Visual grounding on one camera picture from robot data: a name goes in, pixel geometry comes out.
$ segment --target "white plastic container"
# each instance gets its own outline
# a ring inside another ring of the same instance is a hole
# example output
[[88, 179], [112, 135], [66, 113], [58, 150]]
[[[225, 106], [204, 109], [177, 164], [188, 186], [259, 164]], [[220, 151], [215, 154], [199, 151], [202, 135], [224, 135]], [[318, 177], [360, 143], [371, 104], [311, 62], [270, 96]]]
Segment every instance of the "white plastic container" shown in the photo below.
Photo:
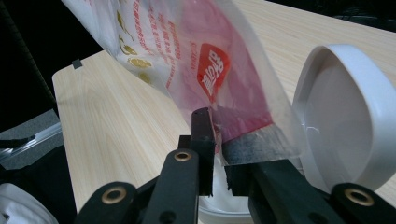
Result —
[[[310, 184], [330, 192], [339, 183], [375, 190], [396, 171], [396, 90], [378, 67], [350, 45], [315, 48], [300, 75], [293, 109], [308, 147], [293, 164]], [[248, 198], [227, 191], [215, 162], [214, 197], [200, 198], [205, 224], [253, 223]]]

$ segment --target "snack bag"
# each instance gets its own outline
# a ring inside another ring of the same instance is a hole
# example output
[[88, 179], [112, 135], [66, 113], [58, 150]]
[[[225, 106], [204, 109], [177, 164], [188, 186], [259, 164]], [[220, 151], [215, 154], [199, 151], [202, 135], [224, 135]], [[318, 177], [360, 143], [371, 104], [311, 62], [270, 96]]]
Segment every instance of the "snack bag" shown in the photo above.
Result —
[[304, 148], [262, 45], [232, 1], [63, 1], [112, 57], [169, 94], [186, 122], [211, 109], [224, 164], [297, 157]]

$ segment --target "wooden table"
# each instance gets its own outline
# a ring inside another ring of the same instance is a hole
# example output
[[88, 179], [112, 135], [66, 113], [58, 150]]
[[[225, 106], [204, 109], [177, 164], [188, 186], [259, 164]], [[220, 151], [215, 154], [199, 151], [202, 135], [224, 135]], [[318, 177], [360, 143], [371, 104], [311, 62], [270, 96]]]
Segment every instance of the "wooden table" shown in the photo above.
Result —
[[[355, 45], [396, 84], [396, 34], [260, 0], [235, 3], [260, 37], [290, 101], [304, 61], [317, 45]], [[82, 64], [53, 77], [78, 210], [106, 183], [139, 187], [158, 175], [178, 137], [190, 133], [169, 98], [106, 52]], [[395, 190], [396, 176], [377, 193], [396, 206]]]

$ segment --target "white lid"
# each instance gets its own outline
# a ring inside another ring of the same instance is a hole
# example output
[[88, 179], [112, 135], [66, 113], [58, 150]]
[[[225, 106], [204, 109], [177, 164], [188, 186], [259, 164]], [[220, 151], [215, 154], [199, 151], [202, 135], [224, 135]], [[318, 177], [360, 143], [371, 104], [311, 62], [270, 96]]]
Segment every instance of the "white lid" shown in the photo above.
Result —
[[339, 183], [377, 189], [396, 171], [396, 90], [359, 49], [316, 47], [293, 108], [308, 140], [306, 179], [330, 192]]

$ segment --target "red label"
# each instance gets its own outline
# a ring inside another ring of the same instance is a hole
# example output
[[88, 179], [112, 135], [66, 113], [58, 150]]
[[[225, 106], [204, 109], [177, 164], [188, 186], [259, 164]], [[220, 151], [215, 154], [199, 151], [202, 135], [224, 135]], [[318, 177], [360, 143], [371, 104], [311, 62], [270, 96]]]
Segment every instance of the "red label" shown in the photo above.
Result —
[[216, 100], [216, 94], [229, 70], [230, 60], [224, 51], [209, 44], [201, 46], [197, 79], [210, 102]]

